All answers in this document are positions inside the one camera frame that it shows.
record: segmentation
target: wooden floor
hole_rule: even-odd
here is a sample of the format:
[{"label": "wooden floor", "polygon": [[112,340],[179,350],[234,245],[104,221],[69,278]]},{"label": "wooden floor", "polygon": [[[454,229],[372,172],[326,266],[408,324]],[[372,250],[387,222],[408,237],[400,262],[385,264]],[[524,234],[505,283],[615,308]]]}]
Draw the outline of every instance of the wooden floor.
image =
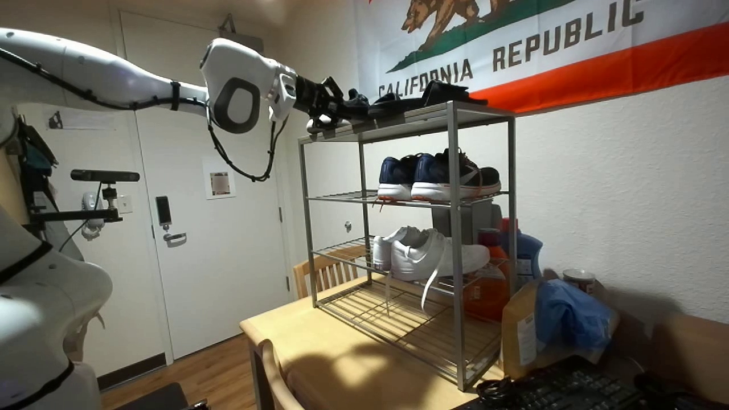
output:
[{"label": "wooden floor", "polygon": [[252,410],[254,391],[251,377],[249,346],[233,337],[211,349],[147,370],[103,391],[104,410],[124,404],[161,384],[179,383],[187,403],[208,401],[210,410]]}]

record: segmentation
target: robotic hand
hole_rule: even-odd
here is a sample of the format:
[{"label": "robotic hand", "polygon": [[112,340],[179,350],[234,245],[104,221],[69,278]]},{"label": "robotic hand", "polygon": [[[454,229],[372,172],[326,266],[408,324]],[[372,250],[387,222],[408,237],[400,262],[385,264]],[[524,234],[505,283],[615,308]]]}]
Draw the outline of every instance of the robotic hand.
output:
[{"label": "robotic hand", "polygon": [[[343,117],[341,95],[234,41],[217,39],[203,56],[205,87],[153,75],[104,50],[0,26],[0,145],[13,136],[18,103],[81,109],[169,104],[208,115],[225,132],[249,132],[260,100],[270,120],[295,106],[313,120]],[[99,407],[96,376],[78,361],[79,327],[112,294],[110,275],[40,243],[0,204],[0,410]]]}]

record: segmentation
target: white door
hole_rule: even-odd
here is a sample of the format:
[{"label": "white door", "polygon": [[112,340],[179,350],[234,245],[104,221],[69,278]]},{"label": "white door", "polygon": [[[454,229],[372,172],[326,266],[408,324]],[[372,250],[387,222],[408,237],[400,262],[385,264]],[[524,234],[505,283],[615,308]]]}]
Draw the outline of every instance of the white door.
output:
[{"label": "white door", "polygon": [[[121,25],[130,62],[203,84],[200,58],[211,31],[136,13],[122,13]],[[292,297],[277,193],[274,180],[249,181],[218,158],[203,115],[146,109],[136,117],[170,346],[173,358],[181,358]],[[260,172],[266,130],[266,115],[260,115],[249,133],[217,133],[238,168]],[[169,229],[161,229],[156,198],[169,202]]]}]

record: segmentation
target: door handle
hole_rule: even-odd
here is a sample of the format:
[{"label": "door handle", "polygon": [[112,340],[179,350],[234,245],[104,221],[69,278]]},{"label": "door handle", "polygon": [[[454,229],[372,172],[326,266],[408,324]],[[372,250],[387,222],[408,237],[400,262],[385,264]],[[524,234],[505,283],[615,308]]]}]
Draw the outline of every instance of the door handle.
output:
[{"label": "door handle", "polygon": [[187,231],[177,231],[177,234],[167,231],[161,239],[167,242],[167,245],[179,245],[187,242]]}]

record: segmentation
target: power outlet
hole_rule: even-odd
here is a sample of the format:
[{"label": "power outlet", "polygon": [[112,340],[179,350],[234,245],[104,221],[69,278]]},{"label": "power outlet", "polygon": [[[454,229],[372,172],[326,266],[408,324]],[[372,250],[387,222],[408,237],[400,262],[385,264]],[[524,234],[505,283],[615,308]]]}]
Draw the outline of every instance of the power outlet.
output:
[{"label": "power outlet", "polygon": [[130,195],[116,195],[114,199],[119,214],[132,214],[132,198]]}]

